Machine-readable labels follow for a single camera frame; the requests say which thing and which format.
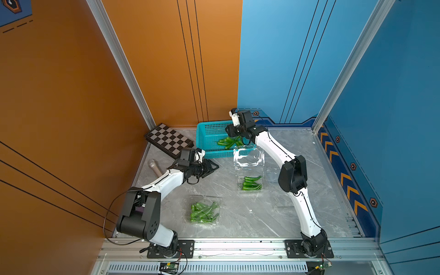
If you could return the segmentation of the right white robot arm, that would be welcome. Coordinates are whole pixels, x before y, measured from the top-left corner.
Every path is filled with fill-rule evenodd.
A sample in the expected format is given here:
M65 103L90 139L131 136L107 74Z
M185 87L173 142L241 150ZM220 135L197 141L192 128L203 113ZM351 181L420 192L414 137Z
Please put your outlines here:
M303 156L295 155L283 147L264 126L258 126L250 111L229 111L232 124L225 129L229 137L240 136L263 149L280 168L278 184L292 200L300 221L301 247L307 257L321 256L330 248L328 235L319 224L312 208L307 189L307 163Z

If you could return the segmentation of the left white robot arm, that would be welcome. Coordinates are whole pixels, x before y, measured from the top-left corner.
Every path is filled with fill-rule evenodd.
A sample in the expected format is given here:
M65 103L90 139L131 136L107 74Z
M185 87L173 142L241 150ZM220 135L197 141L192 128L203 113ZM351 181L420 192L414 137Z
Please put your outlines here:
M148 241L165 257L174 257L178 253L178 235L160 223L162 200L177 187L189 183L192 176L198 181L219 168L218 164L205 158L204 150L184 148L180 158L162 176L126 192L116 230Z

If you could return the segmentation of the teal plastic basket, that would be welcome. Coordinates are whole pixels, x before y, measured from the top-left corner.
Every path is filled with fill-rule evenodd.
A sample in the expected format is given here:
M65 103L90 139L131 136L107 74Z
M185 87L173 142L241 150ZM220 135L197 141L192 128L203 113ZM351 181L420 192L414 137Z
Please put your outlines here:
M255 149L254 144L248 144L248 140L243 138L244 146L237 147L234 143L230 148L227 145L219 145L220 140L228 138L225 128L232 124L231 120L203 122L197 125L196 147L204 150L206 159L232 158L234 152L242 149L240 155L250 153Z

